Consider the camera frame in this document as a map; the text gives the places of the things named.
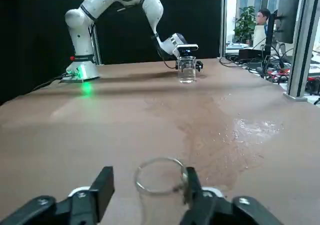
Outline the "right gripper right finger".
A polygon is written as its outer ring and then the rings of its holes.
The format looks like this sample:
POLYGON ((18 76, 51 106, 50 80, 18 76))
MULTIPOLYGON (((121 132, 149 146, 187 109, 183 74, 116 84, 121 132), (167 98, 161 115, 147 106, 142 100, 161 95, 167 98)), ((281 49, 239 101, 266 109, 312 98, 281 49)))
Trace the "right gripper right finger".
POLYGON ((281 225, 258 200, 236 196, 226 200, 220 190, 202 187, 194 167, 187 167, 187 187, 184 192, 189 208, 180 220, 181 225, 281 225))

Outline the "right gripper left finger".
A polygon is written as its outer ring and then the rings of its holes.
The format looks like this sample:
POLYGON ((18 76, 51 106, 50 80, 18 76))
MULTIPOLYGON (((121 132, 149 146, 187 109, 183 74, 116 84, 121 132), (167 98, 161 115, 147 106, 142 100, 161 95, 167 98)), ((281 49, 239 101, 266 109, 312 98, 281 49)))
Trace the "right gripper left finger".
POLYGON ((77 188, 57 202, 41 195, 19 207, 0 221, 2 225, 97 225, 115 192, 114 169, 105 166, 89 188, 77 188))

